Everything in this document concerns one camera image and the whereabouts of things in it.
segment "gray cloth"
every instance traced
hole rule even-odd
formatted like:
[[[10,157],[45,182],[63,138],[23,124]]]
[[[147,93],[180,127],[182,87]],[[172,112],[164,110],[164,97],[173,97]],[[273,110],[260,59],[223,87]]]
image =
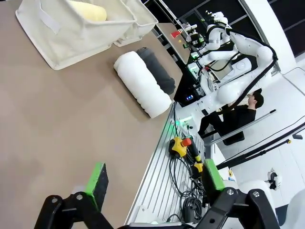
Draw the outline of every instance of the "gray cloth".
[[[175,90],[175,80],[169,76],[167,71],[159,63],[153,51],[149,48],[140,48],[137,54],[145,62],[146,67],[152,73],[160,88],[167,94],[172,94]]]

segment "white fabric basket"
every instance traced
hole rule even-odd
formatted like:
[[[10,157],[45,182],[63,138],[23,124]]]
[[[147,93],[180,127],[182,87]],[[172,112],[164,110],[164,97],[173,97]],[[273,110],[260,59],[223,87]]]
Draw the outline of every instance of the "white fabric basket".
[[[107,21],[83,18],[67,0],[23,0],[16,11],[24,31],[55,70],[110,48],[135,22],[121,0],[83,2],[104,7]]]
[[[131,10],[136,22],[132,27],[114,44],[116,46],[124,46],[133,42],[137,42],[148,34],[158,23],[155,16],[146,8],[141,0],[122,0],[123,3]]]

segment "green gripper pad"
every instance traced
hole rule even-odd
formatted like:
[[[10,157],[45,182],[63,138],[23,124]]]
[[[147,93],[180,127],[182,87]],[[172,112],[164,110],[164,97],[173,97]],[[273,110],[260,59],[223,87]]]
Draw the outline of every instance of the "green gripper pad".
[[[213,204],[225,188],[222,177],[212,159],[206,159],[203,164],[202,183],[208,201]]]
[[[92,197],[96,208],[101,211],[108,187],[106,165],[96,163],[86,186],[85,193]]]

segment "black hair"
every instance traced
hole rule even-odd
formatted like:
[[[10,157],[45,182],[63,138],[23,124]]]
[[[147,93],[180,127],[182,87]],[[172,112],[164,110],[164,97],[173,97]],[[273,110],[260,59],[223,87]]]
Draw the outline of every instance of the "black hair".
[[[264,104],[264,97],[258,92],[254,92],[253,96],[254,99],[257,101],[257,103],[255,104],[255,108],[260,108]]]

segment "rolled white towel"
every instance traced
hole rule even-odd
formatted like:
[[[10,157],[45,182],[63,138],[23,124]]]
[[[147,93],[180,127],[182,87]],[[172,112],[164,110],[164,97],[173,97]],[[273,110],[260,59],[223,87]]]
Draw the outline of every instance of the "rolled white towel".
[[[113,67],[125,86],[151,118],[157,117],[170,107],[172,103],[170,97],[160,88],[136,52],[123,54]]]

